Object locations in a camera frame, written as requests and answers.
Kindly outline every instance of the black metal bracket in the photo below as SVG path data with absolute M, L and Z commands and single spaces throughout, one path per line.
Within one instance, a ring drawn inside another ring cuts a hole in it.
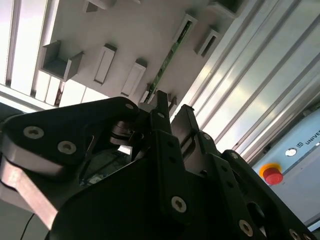
M 315 240 L 237 153 L 217 150 L 191 107 L 170 125 L 167 95 L 158 91 L 150 104 L 148 112 L 116 97 L 5 123 L 0 176 L 10 182 L 6 169 L 19 171 L 53 207 L 49 239 Z M 73 187 L 88 159 L 119 145 L 132 146 L 131 164 L 86 189 Z M 19 191 L 38 204 L 23 184 Z

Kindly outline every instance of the emergency stop button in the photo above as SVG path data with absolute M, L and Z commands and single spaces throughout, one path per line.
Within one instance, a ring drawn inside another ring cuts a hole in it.
M 279 184 L 284 179 L 281 173 L 281 166 L 278 163 L 268 163 L 262 166 L 259 175 L 270 185 Z

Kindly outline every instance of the screw head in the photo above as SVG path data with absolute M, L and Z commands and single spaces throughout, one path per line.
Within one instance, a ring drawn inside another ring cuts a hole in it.
M 305 240 L 312 240 L 307 234 L 303 234 Z
M 210 137 L 208 134 L 206 134 L 206 133 L 204 133 L 203 136 L 204 136 L 204 138 L 207 139 L 207 140 L 210 140 L 210 139 L 211 139 L 211 137 Z
M 29 139 L 40 139 L 45 135 L 45 132 L 37 126 L 27 126 L 23 129 L 23 135 Z
M 171 198 L 171 206 L 179 213 L 185 213 L 187 211 L 186 202 L 179 196 Z
M 77 147 L 70 141 L 61 141 L 58 144 L 58 150 L 63 154 L 71 155 L 77 150 Z
M 239 221 L 239 227 L 241 231 L 244 232 L 244 234 L 246 234 L 248 237 L 252 237 L 254 235 L 254 231 L 247 221 L 241 219 Z
M 238 159 L 238 155 L 235 154 L 234 152 L 231 152 L 230 155 L 233 159 Z
M 165 118 L 165 115 L 163 115 L 161 112 L 158 112 L 158 116 L 160 116 L 161 118 Z
M 289 233 L 294 240 L 301 240 L 300 236 L 295 230 L 289 229 Z
M 134 109 L 134 106 L 132 106 L 132 105 L 129 104 L 129 103 L 127 103 L 125 106 L 126 106 L 128 109 Z

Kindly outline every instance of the cable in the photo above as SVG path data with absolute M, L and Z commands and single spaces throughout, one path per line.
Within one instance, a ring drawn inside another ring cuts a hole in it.
M 26 223 L 26 225 L 25 225 L 25 227 L 24 227 L 23 233 L 22 233 L 22 235 L 21 235 L 21 237 L 20 237 L 20 240 L 22 240 L 22 239 L 24 238 L 24 235 L 25 235 L 25 233 L 26 233 L 27 227 L 28 227 L 31 219 L 34 217 L 34 215 L 35 215 L 35 214 L 33 213 L 33 214 L 31 215 L 31 217 L 29 218 L 29 220 L 27 221 L 27 223 Z

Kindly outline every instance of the red button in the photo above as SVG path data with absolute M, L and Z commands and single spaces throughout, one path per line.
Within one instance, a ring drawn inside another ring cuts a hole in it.
M 279 184 L 284 179 L 284 176 L 275 167 L 270 167 L 270 168 L 267 168 L 266 170 L 264 170 L 263 177 L 264 177 L 264 180 L 266 181 L 266 183 L 270 184 L 270 185 Z

